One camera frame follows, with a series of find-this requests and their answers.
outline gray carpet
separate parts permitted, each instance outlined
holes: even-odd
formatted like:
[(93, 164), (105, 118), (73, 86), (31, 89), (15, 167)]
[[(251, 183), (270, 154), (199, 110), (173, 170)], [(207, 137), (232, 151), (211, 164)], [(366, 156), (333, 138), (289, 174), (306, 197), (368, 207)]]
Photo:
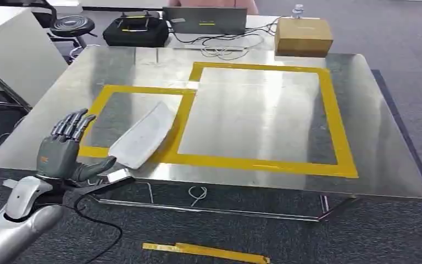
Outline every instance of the gray carpet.
[[(296, 1), (257, 0), (261, 14), (284, 15)], [(318, 0), (304, 3), (306, 16), (326, 18), (335, 42), (332, 52), (362, 53), (380, 69), (404, 126), (422, 160), (422, 2), (403, 0)], [(100, 33), (119, 13), (84, 12)], [(88, 43), (103, 43), (86, 37)], [(384, 90), (384, 82), (375, 73)], [(0, 108), (0, 134), (9, 131), (19, 113)], [(0, 170), (2, 179), (19, 179), (31, 172)], [(187, 186), (153, 187), (156, 202), (188, 205)], [(312, 213), (317, 197), (298, 192), (212, 188), (200, 206), (258, 207), (269, 212)], [(0, 207), (9, 190), (0, 186)], [(145, 186), (129, 186), (109, 194), (147, 201)], [(94, 263), (235, 263), (217, 258), (141, 249), (144, 242), (191, 243), (261, 254), (272, 263), (422, 263), (422, 203), (365, 200), (342, 217), (318, 226), (214, 214), (101, 207), (90, 204), (90, 216), (125, 229), (119, 246)], [(68, 212), (16, 263), (78, 263), (115, 238), (113, 228), (96, 225)]]

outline pink shirt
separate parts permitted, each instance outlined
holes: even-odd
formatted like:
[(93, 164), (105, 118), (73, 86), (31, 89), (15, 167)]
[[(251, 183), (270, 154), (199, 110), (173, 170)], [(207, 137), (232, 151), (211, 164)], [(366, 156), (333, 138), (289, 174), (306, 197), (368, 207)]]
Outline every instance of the pink shirt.
[(171, 7), (246, 7), (249, 15), (257, 15), (254, 0), (169, 0)]

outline yellow strip on floor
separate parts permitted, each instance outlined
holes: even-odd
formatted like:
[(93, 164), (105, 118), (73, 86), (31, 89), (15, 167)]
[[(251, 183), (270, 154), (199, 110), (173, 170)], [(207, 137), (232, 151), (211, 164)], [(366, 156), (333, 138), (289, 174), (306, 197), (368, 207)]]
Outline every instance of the yellow strip on floor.
[(143, 243), (143, 249), (160, 250), (168, 252), (177, 252), (201, 256), (220, 257), (222, 259), (243, 261), (248, 263), (257, 264), (269, 264), (270, 260), (268, 257), (261, 255), (254, 255), (248, 253), (241, 253), (229, 250), (214, 249), (212, 247), (196, 246), (184, 243), (175, 243), (175, 246), (171, 245), (158, 245)]

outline yellow tape rectangle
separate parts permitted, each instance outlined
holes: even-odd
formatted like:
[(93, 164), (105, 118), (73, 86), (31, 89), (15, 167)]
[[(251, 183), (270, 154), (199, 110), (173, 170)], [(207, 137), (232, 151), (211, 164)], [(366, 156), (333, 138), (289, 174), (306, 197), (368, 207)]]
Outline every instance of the yellow tape rectangle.
[[(173, 127), (163, 143), (164, 147), (160, 151), (156, 151), (151, 157), (150, 160), (153, 162), (358, 178), (357, 169), (355, 167), (347, 136), (343, 127), (329, 70), (310, 67), (195, 62), (193, 64), (189, 80), (200, 81), (204, 68), (277, 70), (285, 72), (316, 73), (319, 78), (319, 86), (323, 97), (326, 120), (329, 126), (337, 164), (268, 161), (251, 158), (231, 158), (178, 153), (180, 142), (188, 121), (188, 116), (193, 106), (193, 100), (197, 92), (196, 90), (106, 85), (95, 99), (88, 113), (99, 115), (114, 92), (182, 95)], [(92, 122), (87, 128), (87, 131), (90, 131), (93, 123), (94, 122)], [(108, 150), (109, 148), (107, 147), (81, 146), (79, 155), (102, 158), (107, 156)]]

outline black case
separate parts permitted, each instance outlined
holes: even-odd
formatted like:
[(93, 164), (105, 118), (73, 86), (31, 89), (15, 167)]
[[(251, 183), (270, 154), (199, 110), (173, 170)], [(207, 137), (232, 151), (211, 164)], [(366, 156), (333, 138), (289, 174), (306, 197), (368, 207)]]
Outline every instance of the black case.
[[(144, 26), (147, 19), (149, 19), (147, 31), (122, 31), (126, 26)], [(123, 14), (115, 19), (103, 32), (104, 40), (109, 46), (164, 47), (168, 36), (167, 23), (159, 18), (159, 13), (157, 12)]]

